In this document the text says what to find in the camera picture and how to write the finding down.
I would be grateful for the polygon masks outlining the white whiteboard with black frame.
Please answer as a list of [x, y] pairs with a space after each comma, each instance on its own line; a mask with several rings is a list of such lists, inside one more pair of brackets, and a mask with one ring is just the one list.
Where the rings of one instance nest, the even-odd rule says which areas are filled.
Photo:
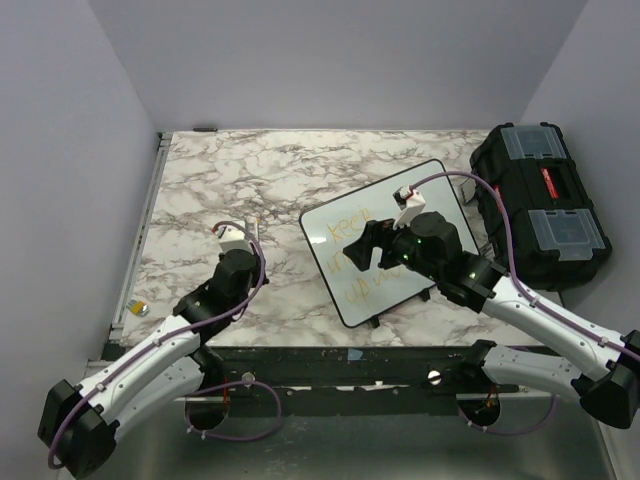
[[422, 243], [393, 228], [400, 213], [393, 194], [444, 170], [441, 161], [428, 160], [300, 214], [300, 227], [344, 326], [365, 324], [434, 285], [406, 268]]

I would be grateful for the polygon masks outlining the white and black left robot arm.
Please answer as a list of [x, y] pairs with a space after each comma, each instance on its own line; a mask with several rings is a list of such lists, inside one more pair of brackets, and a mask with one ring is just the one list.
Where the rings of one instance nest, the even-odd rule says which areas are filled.
[[77, 384], [57, 382], [37, 430], [48, 448], [49, 468], [84, 478], [158, 407], [194, 392], [214, 393], [224, 377], [206, 344], [240, 316], [265, 279], [258, 245], [229, 249], [213, 276], [180, 299], [137, 346]]

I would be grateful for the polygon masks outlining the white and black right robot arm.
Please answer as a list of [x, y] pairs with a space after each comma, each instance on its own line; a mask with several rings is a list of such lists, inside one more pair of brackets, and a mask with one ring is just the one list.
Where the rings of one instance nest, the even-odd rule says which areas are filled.
[[590, 322], [537, 295], [499, 264], [463, 249], [457, 228], [437, 212], [407, 226], [366, 223], [344, 254], [360, 271], [380, 249], [379, 268], [404, 266], [433, 281], [450, 302], [501, 320], [554, 351], [519, 352], [488, 343], [464, 362], [460, 379], [480, 392], [491, 384], [519, 384], [577, 401], [596, 420], [631, 427], [639, 408], [639, 333], [624, 335]]

